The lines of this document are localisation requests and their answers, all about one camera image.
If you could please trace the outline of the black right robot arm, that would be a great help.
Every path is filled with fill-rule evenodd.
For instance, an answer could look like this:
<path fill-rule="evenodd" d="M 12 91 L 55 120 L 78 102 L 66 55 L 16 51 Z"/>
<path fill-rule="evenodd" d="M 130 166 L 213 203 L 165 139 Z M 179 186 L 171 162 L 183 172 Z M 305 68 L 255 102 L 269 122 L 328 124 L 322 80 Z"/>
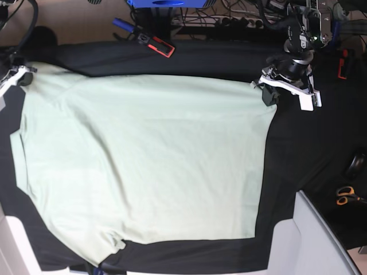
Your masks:
<path fill-rule="evenodd" d="M 37 71 L 20 51 L 36 27 L 38 12 L 36 1 L 1 1 L 1 109 L 6 106 L 5 93 L 30 84 Z"/>

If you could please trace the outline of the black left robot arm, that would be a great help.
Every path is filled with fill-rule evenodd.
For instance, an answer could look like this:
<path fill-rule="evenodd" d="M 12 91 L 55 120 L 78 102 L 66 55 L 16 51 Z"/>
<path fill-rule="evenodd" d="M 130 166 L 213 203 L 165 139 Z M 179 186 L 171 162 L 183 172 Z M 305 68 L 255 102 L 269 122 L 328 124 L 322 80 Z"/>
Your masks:
<path fill-rule="evenodd" d="M 314 86 L 312 61 L 316 52 L 333 40 L 332 10 L 327 1 L 258 1 L 259 16 L 266 28 L 285 30 L 283 51 L 267 58 L 258 80 L 266 106 L 279 102 L 279 90 L 297 96 L 303 111 L 322 106 L 321 93 Z"/>

